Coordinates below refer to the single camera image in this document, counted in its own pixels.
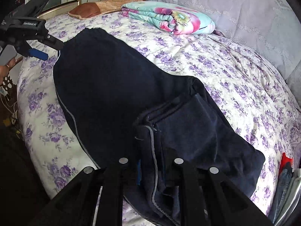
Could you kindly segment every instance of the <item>red object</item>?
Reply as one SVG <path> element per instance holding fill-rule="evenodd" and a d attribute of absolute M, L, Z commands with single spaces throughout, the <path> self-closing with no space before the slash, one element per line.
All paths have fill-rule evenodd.
<path fill-rule="evenodd" d="M 293 164 L 293 158 L 288 158 L 285 153 L 282 154 L 282 159 L 281 159 L 281 164 L 280 164 L 280 168 L 279 168 L 279 174 L 282 172 L 283 167 L 285 166 L 285 164 L 287 162 L 290 163 L 290 166 L 292 166 Z"/>

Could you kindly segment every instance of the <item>floral bedsheet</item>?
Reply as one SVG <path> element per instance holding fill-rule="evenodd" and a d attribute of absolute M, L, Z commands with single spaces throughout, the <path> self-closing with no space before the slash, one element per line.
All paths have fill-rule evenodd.
<path fill-rule="evenodd" d="M 301 110 L 267 60 L 223 37 L 172 35 L 120 13 L 84 21 L 65 14 L 48 20 L 46 27 L 63 41 L 85 27 L 101 27 L 162 70 L 199 78 L 236 133 L 265 155 L 251 200 L 265 214 L 269 212 L 282 153 L 296 161 L 300 158 Z M 52 78 L 57 51 L 37 41 L 30 43 L 47 52 L 49 59 L 24 60 L 17 85 L 19 114 L 32 162 L 52 198 L 84 167 L 95 166 L 71 132 L 57 101 Z M 123 225 L 151 224 L 126 202 L 123 206 Z"/>

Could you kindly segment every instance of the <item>brown pillow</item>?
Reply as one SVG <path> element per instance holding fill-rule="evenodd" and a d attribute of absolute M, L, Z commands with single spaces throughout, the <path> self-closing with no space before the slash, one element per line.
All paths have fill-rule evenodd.
<path fill-rule="evenodd" d="M 145 0 L 102 0 L 95 3 L 83 3 L 72 9 L 68 14 L 78 19 L 88 19 L 100 14 L 121 11 L 121 6 L 130 2 Z"/>

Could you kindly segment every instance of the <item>silver bolt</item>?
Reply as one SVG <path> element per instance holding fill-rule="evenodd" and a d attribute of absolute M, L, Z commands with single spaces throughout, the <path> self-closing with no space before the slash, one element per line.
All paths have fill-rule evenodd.
<path fill-rule="evenodd" d="M 92 167 L 85 167 L 84 168 L 84 173 L 89 174 L 91 172 L 93 172 L 93 168 Z"/>
<path fill-rule="evenodd" d="M 120 164 L 126 164 L 128 162 L 128 159 L 127 158 L 120 158 L 119 159 L 119 163 Z"/>
<path fill-rule="evenodd" d="M 216 167 L 211 167 L 211 168 L 209 169 L 209 171 L 210 171 L 211 173 L 213 173 L 213 174 L 217 174 L 217 173 L 219 172 L 219 169 L 216 168 Z"/>
<path fill-rule="evenodd" d="M 178 165 L 183 164 L 184 160 L 182 158 L 176 158 L 174 162 Z"/>

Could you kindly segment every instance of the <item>turquoise blanket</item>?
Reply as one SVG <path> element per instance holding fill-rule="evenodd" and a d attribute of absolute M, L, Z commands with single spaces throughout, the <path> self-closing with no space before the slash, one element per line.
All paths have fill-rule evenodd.
<path fill-rule="evenodd" d="M 122 5 L 124 16 L 146 21 L 175 35 L 210 34 L 214 22 L 205 14 L 176 4 L 163 2 L 132 2 Z"/>

